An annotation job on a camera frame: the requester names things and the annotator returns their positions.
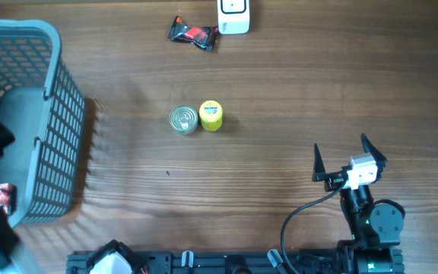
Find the yellow plastic jar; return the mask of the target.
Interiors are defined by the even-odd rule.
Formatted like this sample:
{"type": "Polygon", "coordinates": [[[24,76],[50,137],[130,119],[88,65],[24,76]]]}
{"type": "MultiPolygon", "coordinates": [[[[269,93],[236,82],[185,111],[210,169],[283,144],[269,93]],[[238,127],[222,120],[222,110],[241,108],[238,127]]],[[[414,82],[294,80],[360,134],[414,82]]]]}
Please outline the yellow plastic jar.
{"type": "Polygon", "coordinates": [[[199,117],[205,130],[215,132],[222,126],[223,108],[217,101],[207,100],[199,108],[199,117]]]}

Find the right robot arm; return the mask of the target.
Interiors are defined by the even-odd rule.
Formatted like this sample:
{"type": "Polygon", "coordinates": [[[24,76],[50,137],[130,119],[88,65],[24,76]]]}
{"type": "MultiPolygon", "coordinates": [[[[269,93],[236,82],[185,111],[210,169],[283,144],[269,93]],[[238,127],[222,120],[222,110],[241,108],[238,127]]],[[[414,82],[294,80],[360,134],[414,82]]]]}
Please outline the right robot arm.
{"type": "Polygon", "coordinates": [[[387,273],[405,271],[397,248],[404,227],[405,209],[390,199],[375,200],[370,185],[382,178],[387,158],[362,135],[363,153],[349,158],[339,171],[325,170],[319,147],[314,146],[313,181],[324,183],[326,192],[340,195],[340,206],[351,239],[339,241],[329,257],[319,262],[331,273],[387,273]]]}

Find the silver tin can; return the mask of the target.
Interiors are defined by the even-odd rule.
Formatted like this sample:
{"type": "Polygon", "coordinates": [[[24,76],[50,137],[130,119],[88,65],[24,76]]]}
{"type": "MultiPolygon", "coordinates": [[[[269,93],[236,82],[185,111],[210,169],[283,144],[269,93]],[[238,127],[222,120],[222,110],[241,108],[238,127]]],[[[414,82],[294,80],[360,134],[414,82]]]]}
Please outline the silver tin can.
{"type": "Polygon", "coordinates": [[[188,135],[198,126],[198,113],[189,105],[177,106],[170,112],[170,125],[176,133],[188,135]]]}

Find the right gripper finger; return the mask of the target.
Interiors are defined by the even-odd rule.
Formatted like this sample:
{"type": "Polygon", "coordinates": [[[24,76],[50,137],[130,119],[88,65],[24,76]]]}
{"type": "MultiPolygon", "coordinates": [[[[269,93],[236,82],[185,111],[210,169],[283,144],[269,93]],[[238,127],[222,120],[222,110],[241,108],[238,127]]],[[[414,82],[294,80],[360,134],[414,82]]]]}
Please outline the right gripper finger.
{"type": "Polygon", "coordinates": [[[315,143],[312,181],[313,182],[324,181],[326,180],[326,178],[327,178],[327,173],[325,172],[325,166],[323,163],[322,156],[320,154],[319,146],[315,143]]]}
{"type": "Polygon", "coordinates": [[[387,158],[386,156],[381,153],[372,143],[371,141],[367,138],[367,136],[362,133],[361,136],[361,143],[363,146],[363,150],[365,153],[370,153],[375,162],[376,162],[376,166],[378,168],[377,170],[377,174],[376,174],[376,178],[377,179],[381,179],[382,178],[382,172],[384,170],[384,168],[386,167],[386,162],[387,162],[387,158]]]}

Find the black hex wrench packet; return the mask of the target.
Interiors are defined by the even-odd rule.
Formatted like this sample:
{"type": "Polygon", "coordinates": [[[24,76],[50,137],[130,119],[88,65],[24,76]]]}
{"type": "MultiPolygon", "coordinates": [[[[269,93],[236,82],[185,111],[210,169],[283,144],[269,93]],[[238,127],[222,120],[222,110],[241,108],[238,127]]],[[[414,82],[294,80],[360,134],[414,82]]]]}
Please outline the black hex wrench packet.
{"type": "Polygon", "coordinates": [[[217,35],[216,27],[190,27],[180,17],[176,16],[171,25],[168,39],[173,42],[191,43],[204,51],[213,50],[217,35]]]}

